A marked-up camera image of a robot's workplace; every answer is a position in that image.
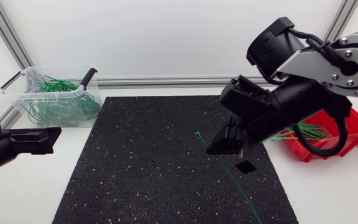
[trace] clear plastic bin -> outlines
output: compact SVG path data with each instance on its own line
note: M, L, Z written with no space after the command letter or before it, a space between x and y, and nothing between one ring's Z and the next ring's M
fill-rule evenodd
M96 72L92 65L29 67L1 90L34 127L92 127L102 105ZM74 84L71 87L76 90L45 92L41 88L44 82L58 80Z

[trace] green cable tie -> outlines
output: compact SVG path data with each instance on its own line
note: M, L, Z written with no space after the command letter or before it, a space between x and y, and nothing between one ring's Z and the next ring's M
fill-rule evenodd
M205 147L207 147L207 148L209 147L208 143L206 143L206 142L204 141L203 137L201 137L201 133L200 133L199 131L195 132L195 133L194 133L194 136L196 137L196 139L200 140L201 143L203 143L203 145L204 145ZM229 175L229 177L233 180L234 185L236 185L236 187L239 189L241 195L242 195L243 198L246 200L246 202L247 202L249 208L251 209L251 212L252 212L252 214L254 215L254 217L255 217L255 219L257 220L257 222L258 222L259 224L262 224L262 221L260 220L260 218L259 218L259 216L258 216L258 213L257 213L256 210L254 209L254 206L252 206L251 201L248 199L246 193L244 193L242 187L240 186L240 184L238 183L238 181L236 180L236 178L233 177L233 175L231 174L231 172L229 171L229 169L226 167L226 165L224 164L224 162L221 160L221 158L219 158L219 156L214 155L214 157L215 157L215 159L217 160L217 162L222 165L224 171L225 171L225 172Z

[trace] green wire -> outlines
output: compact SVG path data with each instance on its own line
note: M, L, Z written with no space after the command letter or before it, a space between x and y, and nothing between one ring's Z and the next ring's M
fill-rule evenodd
M49 81L36 83L39 92L75 91L80 84L77 80L58 80L45 76ZM95 102L94 97L87 92L75 98L64 100L24 100L19 103L29 117L29 120L38 127L54 125L77 126L81 121L88 121L97 117L101 105Z
M203 145L205 147L209 147L208 143L206 143L204 141L204 139L201 137L201 133L199 131L197 131L196 133L194 133L196 139L199 139L201 141L201 143L203 143ZM214 155L215 159L217 160L217 162L219 164L222 165L224 171L229 175L229 177L233 180L234 184L236 185L236 187L239 189L239 191L241 192L242 197L246 200L249 208L251 209L252 214L254 215L255 219L257 220L258 223L262 224L262 221L260 220L258 213L256 212L256 210L254 209L254 206L252 206L251 201L248 199L246 193L244 193L242 187L240 186L240 184L238 183L238 181L236 180L236 178L233 177L233 175L231 174L231 172L229 171L229 169L226 167L226 165L223 163L223 161L221 160L221 158L219 158L219 156Z
M329 135L329 132L323 131L324 128L322 126L318 126L317 124L300 122L298 125L307 140L320 141L322 139L331 137ZM294 131L292 130L292 128L290 128L287 130L286 133L279 134L279 135L272 137L270 139L266 139L266 140L262 141L262 143L265 143L267 141L278 141L278 140L283 140L283 139L298 139L297 137L285 137L286 135L292 134L292 133L294 133Z

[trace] bolt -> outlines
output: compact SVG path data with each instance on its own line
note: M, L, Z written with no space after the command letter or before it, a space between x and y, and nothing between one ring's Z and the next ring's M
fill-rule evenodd
M353 54L353 53L352 53L351 50L347 50L346 53L345 53L345 56L346 56L346 57L350 57L350 56L352 56L352 54Z
M348 86L352 86L353 84L354 84L353 80L348 80L346 82L346 85L348 85Z
M347 38L346 38L346 37L341 38L341 40L339 41L339 43L340 43L341 45L347 44Z

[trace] bin handle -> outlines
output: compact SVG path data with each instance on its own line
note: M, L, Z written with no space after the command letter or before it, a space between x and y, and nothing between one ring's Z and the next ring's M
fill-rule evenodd
M91 81L93 75L98 72L96 69L91 68L88 73L86 73L85 77L82 79L80 85L84 86L84 90L86 90L86 86L88 85L88 83Z
M17 80L19 78L19 75L21 74L21 71L17 72L16 75L14 75L10 80L8 80L3 86L1 86L2 90L6 90L14 80Z

